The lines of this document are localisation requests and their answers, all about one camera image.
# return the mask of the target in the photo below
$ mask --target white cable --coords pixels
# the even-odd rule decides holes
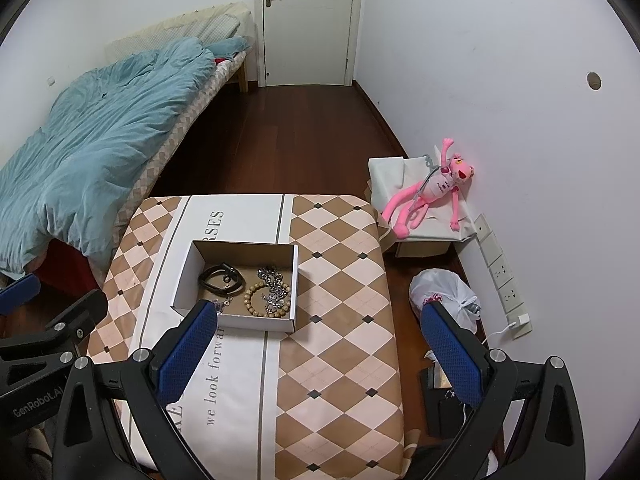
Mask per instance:
[[[518,326],[518,322],[514,321],[513,323],[509,323],[503,330],[500,330],[500,332],[494,332],[492,334],[489,334],[486,339],[484,341],[482,341],[482,344],[486,343],[488,341],[488,339],[492,336],[492,335],[498,335],[498,334],[504,334],[505,332],[507,332],[508,329],[513,328],[515,326]]]

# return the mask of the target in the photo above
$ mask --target cardboard box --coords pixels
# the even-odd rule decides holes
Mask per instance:
[[[275,267],[291,285],[291,308],[289,317],[257,317],[249,314],[244,304],[244,291],[231,298],[231,303],[220,315],[221,327],[264,330],[268,332],[294,332],[296,329],[296,295],[298,289],[298,246],[289,244],[257,244],[246,242],[217,242],[194,240],[187,252],[182,272],[172,297],[173,308],[181,315],[187,314],[198,300],[224,301],[198,284],[198,276],[207,267],[225,262],[235,267],[246,280],[246,288],[260,282],[257,271],[261,267]],[[224,287],[222,276],[214,277],[210,283]],[[263,288],[252,297],[255,308],[263,311],[266,302],[262,294],[268,294]]]

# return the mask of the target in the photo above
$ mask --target white door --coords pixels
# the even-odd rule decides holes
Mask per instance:
[[[268,86],[344,84],[352,0],[263,0]]]

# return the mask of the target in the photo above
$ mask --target argyle pattern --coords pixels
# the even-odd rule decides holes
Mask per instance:
[[[146,281],[180,197],[148,198],[104,285],[109,313],[94,362],[124,360]],[[372,207],[353,196],[295,196],[296,331],[280,343],[278,480],[393,480],[408,466],[396,338]]]

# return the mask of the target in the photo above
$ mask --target white plastic bag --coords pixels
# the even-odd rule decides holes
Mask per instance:
[[[474,334],[478,329],[476,321],[480,316],[465,308],[475,303],[478,307],[474,310],[479,313],[478,297],[450,270],[427,269],[415,276],[409,286],[409,298],[418,319],[424,303],[435,299],[440,301],[462,328],[471,330]]]

